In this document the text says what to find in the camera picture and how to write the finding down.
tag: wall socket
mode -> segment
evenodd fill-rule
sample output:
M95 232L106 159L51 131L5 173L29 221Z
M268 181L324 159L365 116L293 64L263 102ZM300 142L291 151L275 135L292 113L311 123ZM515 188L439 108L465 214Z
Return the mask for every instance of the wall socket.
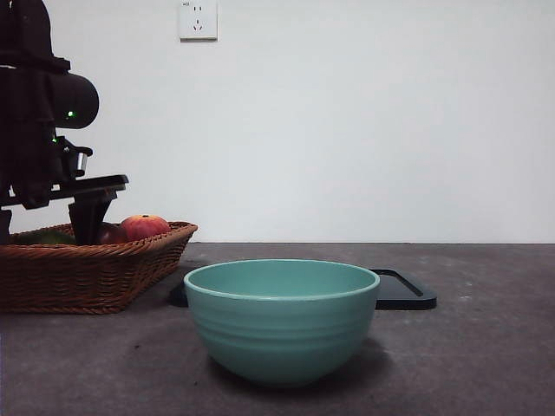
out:
M218 3L215 0L184 1L179 6L179 33L183 41L218 39Z

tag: teal bowl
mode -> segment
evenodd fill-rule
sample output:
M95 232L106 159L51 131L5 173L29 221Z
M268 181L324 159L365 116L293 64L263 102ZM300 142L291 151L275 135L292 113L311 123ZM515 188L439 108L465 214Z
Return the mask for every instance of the teal bowl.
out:
M380 277L349 264L245 260L185 276L208 354L257 384L297 387L333 372L361 347Z

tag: red apple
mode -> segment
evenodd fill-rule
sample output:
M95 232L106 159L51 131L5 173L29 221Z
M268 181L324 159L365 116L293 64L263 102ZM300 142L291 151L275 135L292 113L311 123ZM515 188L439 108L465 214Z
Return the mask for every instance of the red apple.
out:
M157 215L132 215L121 222L121 228L127 233L128 241L141 240L172 230L170 224Z
M96 244L123 244L126 243L127 233L117 224L102 223L98 231Z

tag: gray table surface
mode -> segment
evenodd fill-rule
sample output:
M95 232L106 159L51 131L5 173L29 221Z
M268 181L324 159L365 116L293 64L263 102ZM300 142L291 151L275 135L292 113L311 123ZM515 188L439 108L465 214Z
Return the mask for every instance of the gray table surface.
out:
M264 257L405 270L438 307L378 310L362 350L292 390L256 387L207 355L187 271ZM115 315L0 315L3 416L553 415L555 245L189 244L179 269Z

